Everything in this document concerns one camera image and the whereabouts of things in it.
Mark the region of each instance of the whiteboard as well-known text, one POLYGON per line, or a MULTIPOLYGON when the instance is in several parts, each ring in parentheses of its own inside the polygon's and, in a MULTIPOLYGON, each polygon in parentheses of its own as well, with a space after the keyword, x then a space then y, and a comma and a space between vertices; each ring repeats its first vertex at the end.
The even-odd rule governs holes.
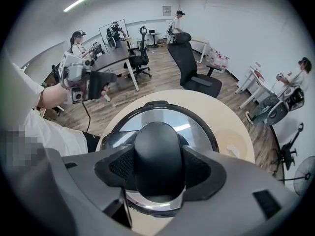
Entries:
MULTIPOLYGON (((121 20, 116 20, 115 22, 118 23, 118 25, 123 29, 124 33, 129 37, 125 20, 124 20, 124 19, 121 19, 121 20)), ((109 24, 107 24, 107 25, 102 26, 101 28, 99 28, 99 32, 100 32, 100 34, 101 34, 101 36, 102 36, 102 38, 103 38, 103 41, 104 41, 105 45, 108 44, 108 41, 107 41, 107 38, 106 38, 106 34, 107 34, 106 30, 107 30, 112 24, 113 24, 113 22, 111 22, 111 23, 109 23, 109 24)), ((119 34, 120 34, 120 36, 119 36, 120 38, 124 37, 124 35, 123 35, 121 32, 119 32, 119 34)))

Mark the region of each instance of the stand fan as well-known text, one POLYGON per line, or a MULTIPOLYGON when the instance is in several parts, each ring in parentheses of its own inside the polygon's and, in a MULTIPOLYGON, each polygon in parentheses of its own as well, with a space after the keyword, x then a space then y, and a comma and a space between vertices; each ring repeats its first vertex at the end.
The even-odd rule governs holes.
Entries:
POLYGON ((280 181, 293 180, 294 190, 297 195, 302 196, 310 186, 315 175, 315 156, 306 158, 297 168, 294 178, 281 179, 280 181))

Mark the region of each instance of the hair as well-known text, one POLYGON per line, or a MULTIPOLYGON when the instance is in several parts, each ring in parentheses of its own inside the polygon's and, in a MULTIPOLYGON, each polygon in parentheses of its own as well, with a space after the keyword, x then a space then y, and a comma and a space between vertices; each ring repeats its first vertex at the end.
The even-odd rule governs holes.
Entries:
POLYGON ((308 58, 302 58, 302 63, 304 64, 304 70, 309 73, 312 69, 312 63, 308 58))
POLYGON ((74 38, 75 38, 75 37, 82 37, 82 33, 79 32, 79 31, 75 31, 75 32, 72 34, 72 37, 70 38, 71 47, 74 45, 74 38))

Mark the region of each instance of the sneaker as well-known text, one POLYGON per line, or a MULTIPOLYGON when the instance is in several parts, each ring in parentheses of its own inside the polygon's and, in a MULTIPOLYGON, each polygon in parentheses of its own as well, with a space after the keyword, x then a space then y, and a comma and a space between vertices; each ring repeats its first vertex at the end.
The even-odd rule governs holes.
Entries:
POLYGON ((252 121, 252 118, 250 117, 250 113, 248 111, 245 112, 245 116, 247 118, 247 120, 250 122, 251 125, 253 125, 253 121, 252 121))

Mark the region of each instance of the white t-shirt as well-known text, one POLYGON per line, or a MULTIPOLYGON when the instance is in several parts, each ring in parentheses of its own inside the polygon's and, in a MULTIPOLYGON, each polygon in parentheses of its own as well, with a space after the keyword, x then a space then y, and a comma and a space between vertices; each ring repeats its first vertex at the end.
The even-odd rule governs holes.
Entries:
MULTIPOLYGON (((290 85, 300 86, 303 91, 307 90, 308 80, 307 73, 304 70, 301 70, 300 67, 295 68, 292 72, 288 73, 284 76, 290 82, 290 85)), ((278 81, 274 85, 274 93, 276 96, 281 96, 283 92, 289 87, 289 85, 285 85, 283 82, 278 81)))
POLYGON ((61 156, 88 153, 87 141, 81 131, 61 127, 48 121, 34 111, 44 88, 28 77, 17 65, 9 64, 6 87, 12 93, 4 99, 3 114, 6 130, 25 132, 24 136, 43 143, 45 148, 54 148, 61 156))
MULTIPOLYGON (((87 50, 84 48, 84 46, 82 44, 74 44, 72 46, 72 52, 74 55, 76 56, 80 56, 83 53, 86 53, 87 50)), ((92 57, 90 54, 87 54, 86 56, 84 56, 84 59, 88 59, 88 60, 92 60, 92 57)))
POLYGON ((172 33, 180 33, 180 31, 178 31, 178 29, 180 29, 179 18, 175 17, 173 22, 172 22, 172 33))

